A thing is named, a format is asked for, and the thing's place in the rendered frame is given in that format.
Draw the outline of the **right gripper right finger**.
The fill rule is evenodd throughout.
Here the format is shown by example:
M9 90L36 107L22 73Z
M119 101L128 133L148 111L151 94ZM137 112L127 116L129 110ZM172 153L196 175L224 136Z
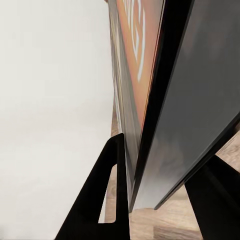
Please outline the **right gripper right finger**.
M184 185L203 240L240 240L240 172L215 154Z

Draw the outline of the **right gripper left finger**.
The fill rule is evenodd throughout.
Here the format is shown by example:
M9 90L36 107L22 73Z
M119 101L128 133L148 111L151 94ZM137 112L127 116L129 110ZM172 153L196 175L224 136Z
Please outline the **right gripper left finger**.
M116 221L99 223L111 170L116 164ZM55 240L130 240L124 133L106 142Z

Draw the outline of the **hardback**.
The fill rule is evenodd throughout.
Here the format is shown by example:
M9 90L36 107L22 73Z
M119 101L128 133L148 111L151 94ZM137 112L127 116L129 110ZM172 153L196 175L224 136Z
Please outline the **hardback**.
M240 0L106 0L128 213L158 210L240 130Z

